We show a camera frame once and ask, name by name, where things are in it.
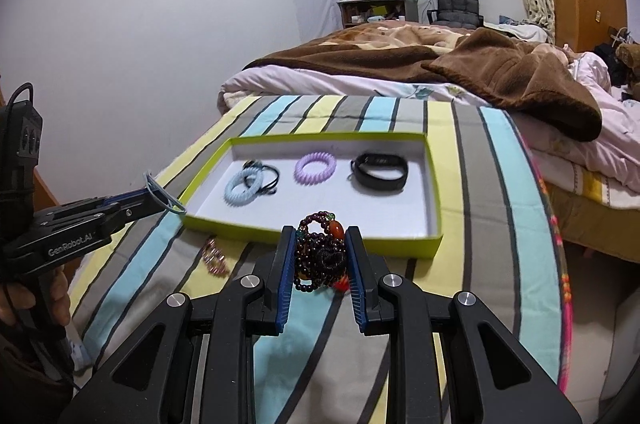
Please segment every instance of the light blue spiral hair tie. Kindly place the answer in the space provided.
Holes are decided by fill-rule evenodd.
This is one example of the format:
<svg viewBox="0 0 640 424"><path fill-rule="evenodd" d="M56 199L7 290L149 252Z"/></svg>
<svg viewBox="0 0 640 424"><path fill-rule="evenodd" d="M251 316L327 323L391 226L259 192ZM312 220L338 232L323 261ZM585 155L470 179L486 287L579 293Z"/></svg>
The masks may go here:
<svg viewBox="0 0 640 424"><path fill-rule="evenodd" d="M244 185L245 178L253 179L251 187L247 188ZM249 168L240 170L231 178L231 180L226 185L225 200L232 206L244 206L256 197L258 191L262 187L263 181L264 173L262 172L262 168L251 166ZM244 190L241 192L234 191L234 189L240 185L242 185Z"/></svg>

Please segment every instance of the striped fabric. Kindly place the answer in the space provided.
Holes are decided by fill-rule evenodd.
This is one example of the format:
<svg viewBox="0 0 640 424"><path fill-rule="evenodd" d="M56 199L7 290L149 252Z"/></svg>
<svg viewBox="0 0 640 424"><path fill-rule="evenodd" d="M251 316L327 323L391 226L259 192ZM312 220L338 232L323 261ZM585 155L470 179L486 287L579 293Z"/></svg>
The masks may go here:
<svg viewBox="0 0 640 424"><path fill-rule="evenodd" d="M444 238L434 260L388 260L390 269L425 291L475 292L554 380L566 374L561 242L520 139L500 110L388 97L248 97L159 182L180 195L229 137L320 131L427 133ZM201 263L206 239L183 229L176 215L158 214L129 224L84 260L72 285L72 310L98 364L169 293L204 296L230 280L211 276ZM251 272L271 250L251 242L217 243L231 278ZM436 351L447 407L438 339ZM294 290L284 333L260 338L254 360L258 424L385 421L388 339L360 335L348 294Z"/></svg>

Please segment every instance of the bed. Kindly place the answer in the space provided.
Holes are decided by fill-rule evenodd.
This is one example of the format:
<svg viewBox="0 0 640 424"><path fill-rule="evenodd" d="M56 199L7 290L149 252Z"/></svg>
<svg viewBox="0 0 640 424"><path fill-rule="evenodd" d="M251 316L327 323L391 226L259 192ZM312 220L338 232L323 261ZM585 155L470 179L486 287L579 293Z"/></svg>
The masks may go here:
<svg viewBox="0 0 640 424"><path fill-rule="evenodd" d="M415 65L407 65L402 70L412 75L404 81L394 81L396 75L386 68L377 75L375 68L360 62L340 62L343 68L353 70L348 74L337 70L341 67L334 67L333 63L326 64L314 52L318 46L338 49L347 44L363 52L381 54L390 49L401 52L421 46L434 51L430 56L433 61L444 54L448 57L456 54L456 46L471 35L475 34L442 28L438 32L398 22L334 33L300 47L302 52L293 57L286 51L252 63L223 85L219 105L224 110L253 94L343 94L413 97L489 107L492 104L487 96L480 97L482 90L478 87L470 90L467 80L458 79L455 83L431 80L429 83L425 82L424 74L415 72ZM575 83L588 90L601 117L598 136L588 141L575 140L562 133L561 125L550 126L522 110L511 111L512 119L545 179L562 237L639 263L640 250L635 242L640 238L640 107L634 101L622 103L611 96L606 65L595 54L567 53L566 75L556 68L557 79L566 80L571 76ZM580 111L574 116L577 123L593 122L581 117Z"/></svg>
<svg viewBox="0 0 640 424"><path fill-rule="evenodd" d="M564 389L571 295L562 241L543 183L504 112L415 98L245 97L158 180L180 194L230 137L320 131L426 131L444 238L434 260L393 259L390 268L441 295L471 289ZM349 223L339 206L328 208ZM111 245L85 257L70 289L73 322L97 364L170 293L218 292L272 248L218 238L232 270L220 278L200 259L208 237L167 213L129 224ZM442 370L437 340L436 348ZM294 291L285 332L254 347L256 422L383 423L388 354L386 338L359 334L348 293ZM441 381L446 410L442 375Z"/></svg>

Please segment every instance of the gray stripe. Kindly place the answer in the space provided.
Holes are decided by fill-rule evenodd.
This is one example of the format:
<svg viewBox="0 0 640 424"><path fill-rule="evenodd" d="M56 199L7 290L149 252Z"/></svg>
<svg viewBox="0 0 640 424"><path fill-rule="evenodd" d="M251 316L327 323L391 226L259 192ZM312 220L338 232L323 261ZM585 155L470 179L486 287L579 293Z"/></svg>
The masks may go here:
<svg viewBox="0 0 640 424"><path fill-rule="evenodd" d="M386 262L391 272L404 275L407 260L387 258ZM388 336L365 337L360 333L354 322L351 295L346 295L318 365L288 423L357 422L387 342Z"/></svg>
<svg viewBox="0 0 640 424"><path fill-rule="evenodd" d="M362 110L368 100L370 97L347 97L336 109L335 115L329 120L325 131L356 131Z"/></svg>
<svg viewBox="0 0 640 424"><path fill-rule="evenodd" d="M300 122L300 118L305 115L309 107L318 100L318 96L302 96L294 102L278 120L278 122L268 131L269 135L282 135L291 131Z"/></svg>
<svg viewBox="0 0 640 424"><path fill-rule="evenodd" d="M400 99L394 131L422 133L424 123L424 101Z"/></svg>
<svg viewBox="0 0 640 424"><path fill-rule="evenodd" d="M271 104L277 97L261 97L247 110L242 112L236 121L227 128L215 141L210 143L191 163L189 163L178 175L173 178L166 187L172 195L179 196L193 180L198 171L205 165L209 158L222 145L224 141L233 136L238 136L249 124L254 121L255 115ZM118 279L130 258L149 232L153 229L162 214L148 216L136 222L121 240L116 252L114 252L106 266L100 271L94 282L87 289L86 295L74 314L74 323L78 332L82 334L89 320L100 305L100 301L111 285Z"/></svg>
<svg viewBox="0 0 640 424"><path fill-rule="evenodd" d="M466 169L462 172L466 173L469 198L470 220L466 223L471 224L470 289L511 331L515 303L513 253L500 170L491 153L479 110L456 108L456 115L465 151Z"/></svg>
<svg viewBox="0 0 640 424"><path fill-rule="evenodd" d="M103 361L122 344L165 297L175 291L178 282L191 268L193 261L200 259L200 249L208 237L208 234L186 229L180 238L176 238L164 261L140 291L135 303L132 304L122 322L113 332L104 349ZM255 261L269 250L273 250L273 245L257 244L252 246L246 260L232 279L250 274L254 269Z"/></svg>

